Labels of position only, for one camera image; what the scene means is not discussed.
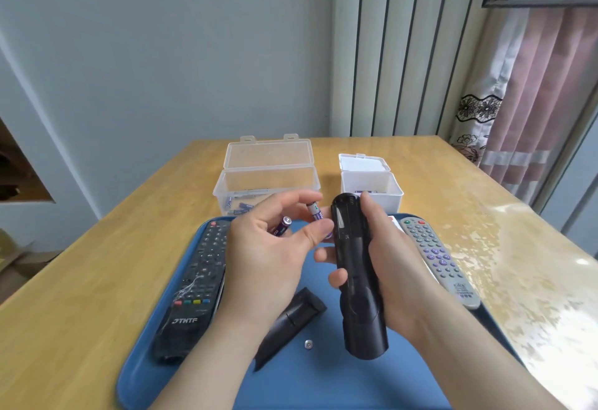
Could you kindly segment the person's right hand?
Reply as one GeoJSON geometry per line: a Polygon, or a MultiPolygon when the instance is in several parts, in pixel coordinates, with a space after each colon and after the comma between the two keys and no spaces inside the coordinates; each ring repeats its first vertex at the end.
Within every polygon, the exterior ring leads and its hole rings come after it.
{"type": "Polygon", "coordinates": [[[433,282],[432,276],[410,238],[392,222],[391,239],[371,238],[368,251],[378,278],[387,327],[418,345],[424,334],[424,293],[433,282]]]}

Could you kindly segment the clear plastic box with lid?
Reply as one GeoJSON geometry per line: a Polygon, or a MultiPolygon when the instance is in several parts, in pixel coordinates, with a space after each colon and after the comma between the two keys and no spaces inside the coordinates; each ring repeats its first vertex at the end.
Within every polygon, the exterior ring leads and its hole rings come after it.
{"type": "Polygon", "coordinates": [[[252,189],[268,189],[272,194],[295,189],[319,191],[311,141],[285,134],[278,140],[247,135],[229,143],[213,195],[219,203],[218,197],[226,192],[252,189]]]}

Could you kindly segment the brown cardboard box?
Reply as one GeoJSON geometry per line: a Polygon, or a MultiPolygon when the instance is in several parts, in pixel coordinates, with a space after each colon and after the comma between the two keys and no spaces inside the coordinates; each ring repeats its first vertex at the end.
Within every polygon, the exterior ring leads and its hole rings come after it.
{"type": "Polygon", "coordinates": [[[0,305],[61,253],[61,250],[33,252],[19,247],[0,229],[0,305]]]}

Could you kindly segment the black remote with coloured buttons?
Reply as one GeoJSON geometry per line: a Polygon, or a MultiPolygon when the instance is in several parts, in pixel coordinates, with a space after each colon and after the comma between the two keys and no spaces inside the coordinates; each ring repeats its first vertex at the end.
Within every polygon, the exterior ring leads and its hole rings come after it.
{"type": "Polygon", "coordinates": [[[219,306],[225,279],[229,220],[207,223],[156,331],[153,359],[175,364],[186,358],[207,331],[219,306]]]}

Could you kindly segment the pile of purple batteries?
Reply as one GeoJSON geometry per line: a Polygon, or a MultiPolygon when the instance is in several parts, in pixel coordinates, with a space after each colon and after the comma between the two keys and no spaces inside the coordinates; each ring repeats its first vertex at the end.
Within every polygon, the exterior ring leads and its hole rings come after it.
{"type": "Polygon", "coordinates": [[[252,210],[260,201],[272,194],[268,189],[226,192],[219,196],[223,216],[239,216],[252,210]]]}

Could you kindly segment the blue plastic tray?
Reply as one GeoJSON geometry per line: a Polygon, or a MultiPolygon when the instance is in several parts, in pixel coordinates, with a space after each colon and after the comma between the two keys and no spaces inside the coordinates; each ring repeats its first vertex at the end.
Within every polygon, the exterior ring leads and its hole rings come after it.
{"type": "MultiPolygon", "coordinates": [[[[178,369],[152,358],[153,337],[181,281],[203,230],[194,234],[162,296],[125,360],[116,381],[116,399],[124,410],[147,410],[178,369]]],[[[310,252],[300,289],[307,287],[325,305],[287,346],[254,372],[248,368],[235,400],[235,410],[452,410],[431,371],[415,348],[388,330],[389,349],[379,359],[361,361],[344,347],[340,293],[327,281],[330,264],[318,265],[310,252]],[[304,341],[313,348],[306,350],[304,341]]]]}

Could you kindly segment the white ribbed wall panel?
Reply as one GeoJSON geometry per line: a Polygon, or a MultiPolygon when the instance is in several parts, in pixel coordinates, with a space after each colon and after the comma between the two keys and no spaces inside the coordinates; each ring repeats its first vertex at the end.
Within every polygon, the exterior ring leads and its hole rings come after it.
{"type": "Polygon", "coordinates": [[[482,0],[333,0],[330,135],[447,140],[482,0]]]}

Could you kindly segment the person's left hand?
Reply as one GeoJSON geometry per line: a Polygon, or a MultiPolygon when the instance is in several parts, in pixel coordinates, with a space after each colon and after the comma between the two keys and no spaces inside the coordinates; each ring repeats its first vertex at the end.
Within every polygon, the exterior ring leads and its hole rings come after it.
{"type": "Polygon", "coordinates": [[[289,260],[289,236],[311,223],[306,205],[322,198],[321,192],[311,189],[278,192],[232,221],[220,307],[223,302],[236,307],[288,305],[304,263],[289,260]],[[271,231],[284,216],[292,219],[292,225],[282,237],[275,237],[271,231]]]}

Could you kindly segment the white plastic box with lid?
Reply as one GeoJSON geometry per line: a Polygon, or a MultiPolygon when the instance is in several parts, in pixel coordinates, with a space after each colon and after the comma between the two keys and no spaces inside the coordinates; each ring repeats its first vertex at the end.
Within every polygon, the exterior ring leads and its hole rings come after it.
{"type": "Polygon", "coordinates": [[[371,194],[387,214],[400,212],[403,190],[400,188],[389,165],[381,157],[364,154],[339,154],[341,171],[340,193],[372,189],[371,194]]]}

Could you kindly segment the grey remote with purple buttons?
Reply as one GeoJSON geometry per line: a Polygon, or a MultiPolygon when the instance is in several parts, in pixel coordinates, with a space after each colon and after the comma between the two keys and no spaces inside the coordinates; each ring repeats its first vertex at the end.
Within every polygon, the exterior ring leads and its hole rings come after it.
{"type": "Polygon", "coordinates": [[[482,301],[479,295],[431,225],[423,218],[408,213],[398,213],[394,217],[415,243],[424,263],[440,286],[468,310],[480,308],[482,301]]]}

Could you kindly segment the person's left forearm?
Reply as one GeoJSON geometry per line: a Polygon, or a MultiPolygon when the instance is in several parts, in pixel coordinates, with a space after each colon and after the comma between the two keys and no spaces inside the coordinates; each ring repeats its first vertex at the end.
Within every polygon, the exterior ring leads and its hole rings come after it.
{"type": "Polygon", "coordinates": [[[148,410],[232,410],[259,345],[285,306],[236,307],[223,302],[148,410]]]}

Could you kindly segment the person's right forearm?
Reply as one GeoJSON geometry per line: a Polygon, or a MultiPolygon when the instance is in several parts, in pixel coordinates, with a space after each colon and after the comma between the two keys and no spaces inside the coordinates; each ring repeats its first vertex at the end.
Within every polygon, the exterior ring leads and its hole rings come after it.
{"type": "Polygon", "coordinates": [[[404,335],[454,410],[567,410],[434,280],[406,296],[404,335]]]}

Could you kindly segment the pink and white curtain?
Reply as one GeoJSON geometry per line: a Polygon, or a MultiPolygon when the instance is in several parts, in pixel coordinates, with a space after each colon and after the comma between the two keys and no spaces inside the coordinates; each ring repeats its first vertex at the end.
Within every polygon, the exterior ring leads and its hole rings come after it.
{"type": "Polygon", "coordinates": [[[598,79],[598,7],[492,9],[449,144],[530,203],[598,79]]]}

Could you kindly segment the plain black remote control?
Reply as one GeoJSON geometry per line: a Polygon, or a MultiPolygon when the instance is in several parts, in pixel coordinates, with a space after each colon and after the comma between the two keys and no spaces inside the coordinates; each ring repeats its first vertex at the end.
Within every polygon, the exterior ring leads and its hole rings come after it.
{"type": "Polygon", "coordinates": [[[337,195],[331,205],[335,262],[348,278],[340,285],[340,310],[346,350],[371,361],[388,349],[383,299],[369,246],[371,233],[359,196],[337,195]]]}

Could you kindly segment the black battery cover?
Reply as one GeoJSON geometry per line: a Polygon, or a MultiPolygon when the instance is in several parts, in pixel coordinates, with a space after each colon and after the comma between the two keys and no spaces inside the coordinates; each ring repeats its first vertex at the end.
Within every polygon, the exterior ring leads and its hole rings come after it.
{"type": "Polygon", "coordinates": [[[254,357],[254,372],[264,368],[275,355],[327,309],[323,300],[307,287],[295,293],[287,308],[282,311],[261,342],[254,357]]]}

